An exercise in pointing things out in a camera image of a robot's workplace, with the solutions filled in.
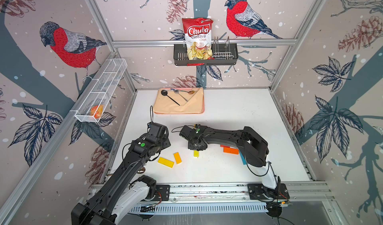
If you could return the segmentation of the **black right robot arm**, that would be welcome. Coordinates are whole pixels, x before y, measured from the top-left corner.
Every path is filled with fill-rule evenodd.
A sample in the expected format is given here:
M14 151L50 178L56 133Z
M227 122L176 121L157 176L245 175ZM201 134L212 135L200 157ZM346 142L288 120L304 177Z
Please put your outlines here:
M259 177L263 194L271 199L280 195L280 178L274 173L271 162L267 161L268 143L252 128L242 130L219 130L203 125L183 126L179 135L188 141L188 149L206 150L209 144L219 144L237 149L243 156L248 170Z

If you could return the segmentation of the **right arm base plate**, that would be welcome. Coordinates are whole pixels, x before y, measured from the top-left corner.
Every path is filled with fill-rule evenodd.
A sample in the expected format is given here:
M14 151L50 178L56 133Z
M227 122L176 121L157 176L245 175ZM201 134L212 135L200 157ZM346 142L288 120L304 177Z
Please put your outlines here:
M264 187L261 183L247 184L248 193L251 200L259 201L276 201L276 200L289 200L285 184L280 184L275 190Z

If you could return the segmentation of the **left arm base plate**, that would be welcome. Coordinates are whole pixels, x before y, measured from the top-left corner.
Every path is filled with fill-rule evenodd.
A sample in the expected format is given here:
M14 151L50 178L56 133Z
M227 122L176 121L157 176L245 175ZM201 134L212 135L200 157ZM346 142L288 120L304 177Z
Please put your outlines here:
M170 185L156 185L154 197L150 201L168 201L170 197Z

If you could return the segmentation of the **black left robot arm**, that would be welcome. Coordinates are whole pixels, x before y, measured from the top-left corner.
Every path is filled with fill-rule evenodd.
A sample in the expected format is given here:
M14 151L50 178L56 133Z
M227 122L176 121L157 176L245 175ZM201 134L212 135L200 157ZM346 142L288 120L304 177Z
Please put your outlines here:
M71 212L73 225L116 225L139 201L154 197L156 181L141 176L129 185L137 172L154 155L170 147L165 125L150 122L148 131L129 143L128 152L112 177L86 204L78 203Z

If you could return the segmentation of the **yellow long block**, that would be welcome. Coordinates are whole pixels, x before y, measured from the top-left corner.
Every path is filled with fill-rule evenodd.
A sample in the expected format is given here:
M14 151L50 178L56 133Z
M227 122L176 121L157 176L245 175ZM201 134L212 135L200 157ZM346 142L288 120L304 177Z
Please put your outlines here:
M169 168L172 168L174 166L174 164L175 164L173 161L165 159L165 158L162 158L162 157L160 157L158 159L158 163L161 164L161 165L164 165L166 167L169 167Z

